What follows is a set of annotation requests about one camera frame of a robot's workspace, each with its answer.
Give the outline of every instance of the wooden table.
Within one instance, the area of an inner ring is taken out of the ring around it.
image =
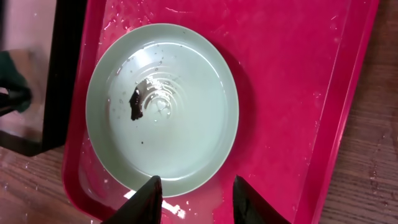
[[[63,149],[0,149],[0,223],[97,223],[68,201]],[[398,1],[381,1],[321,223],[398,223]]]

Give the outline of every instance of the red plastic tray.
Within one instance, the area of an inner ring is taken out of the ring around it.
[[[317,223],[377,4],[89,0],[62,171],[71,202],[104,220],[127,200],[129,190],[103,169],[88,139],[88,83],[116,39],[139,26],[168,22],[197,31],[218,48],[234,75],[240,116],[220,171],[199,189],[165,199],[162,222],[233,223],[238,174],[292,223]]]

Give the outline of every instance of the black frame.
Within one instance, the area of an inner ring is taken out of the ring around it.
[[[0,0],[0,37],[5,5],[6,1]],[[35,156],[65,144],[86,5],[87,0],[57,1],[41,142],[0,131],[0,146],[25,156]]]

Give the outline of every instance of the water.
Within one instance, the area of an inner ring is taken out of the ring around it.
[[[205,166],[222,140],[227,104],[218,74],[201,53],[184,43],[152,42],[114,71],[106,113],[115,144],[132,166],[163,179]]]

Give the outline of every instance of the shallow dish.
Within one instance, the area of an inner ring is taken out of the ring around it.
[[[105,169],[132,190],[159,175],[164,197],[217,172],[238,114],[224,58],[200,34],[173,24],[143,26],[115,41],[86,99],[88,134]]]

